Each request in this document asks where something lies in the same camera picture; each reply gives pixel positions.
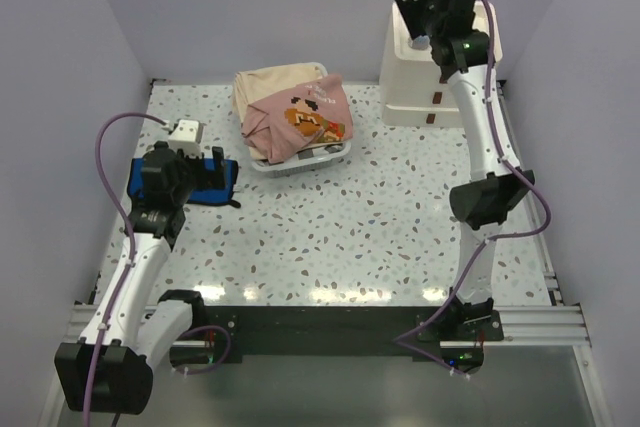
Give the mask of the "white drawer cabinet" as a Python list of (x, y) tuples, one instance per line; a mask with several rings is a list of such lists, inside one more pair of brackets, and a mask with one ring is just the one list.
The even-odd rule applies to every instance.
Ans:
[[(441, 69), (427, 51), (409, 46), (409, 35), (398, 8), (393, 5), (389, 18), (379, 85), (382, 120), (389, 126), (461, 128), (469, 117), (461, 115), (456, 100), (461, 88), (450, 88), (441, 78)], [(442, 93), (439, 105), (432, 103), (433, 94)], [(428, 114), (435, 123), (426, 124)]]

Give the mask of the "white laundry basket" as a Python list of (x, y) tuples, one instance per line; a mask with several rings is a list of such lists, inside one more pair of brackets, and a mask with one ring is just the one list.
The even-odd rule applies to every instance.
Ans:
[(257, 150), (248, 147), (253, 168), (271, 177), (281, 177), (329, 166), (344, 158), (351, 150), (352, 138), (339, 144), (316, 144), (281, 163), (269, 163)]

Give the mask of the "pink printed t-shirt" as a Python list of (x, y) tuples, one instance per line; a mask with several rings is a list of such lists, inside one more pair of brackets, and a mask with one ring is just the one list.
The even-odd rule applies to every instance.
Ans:
[(241, 134), (271, 164), (312, 145), (350, 140), (353, 119), (342, 77), (330, 74), (250, 103)]

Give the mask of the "clear plastic cup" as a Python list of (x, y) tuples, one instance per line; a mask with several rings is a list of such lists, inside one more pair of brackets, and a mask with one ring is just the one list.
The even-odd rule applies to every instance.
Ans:
[(426, 35), (409, 40), (409, 46), (416, 51), (427, 51), (430, 48), (430, 38)]

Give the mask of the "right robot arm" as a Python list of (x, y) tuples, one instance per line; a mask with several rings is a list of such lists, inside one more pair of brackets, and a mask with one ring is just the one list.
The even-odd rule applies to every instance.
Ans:
[(459, 267), (447, 300), (420, 325), (469, 339), (493, 313), (496, 244), (509, 214), (532, 191), (509, 142), (495, 78), (496, 21), (488, 0), (394, 0), (411, 39), (425, 37), (460, 112), (470, 179), (451, 189), (460, 224)]

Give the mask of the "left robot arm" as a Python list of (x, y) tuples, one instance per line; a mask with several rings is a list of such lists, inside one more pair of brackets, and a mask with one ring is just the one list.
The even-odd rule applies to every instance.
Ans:
[(54, 357), (67, 406), (76, 412), (140, 414), (153, 389), (154, 372), (182, 336), (207, 327), (202, 295), (168, 290), (151, 316), (147, 300), (185, 224), (188, 204), (231, 202), (238, 165), (220, 147), (196, 158), (164, 141), (131, 162), (131, 210), (119, 261), (102, 301), (75, 341)]

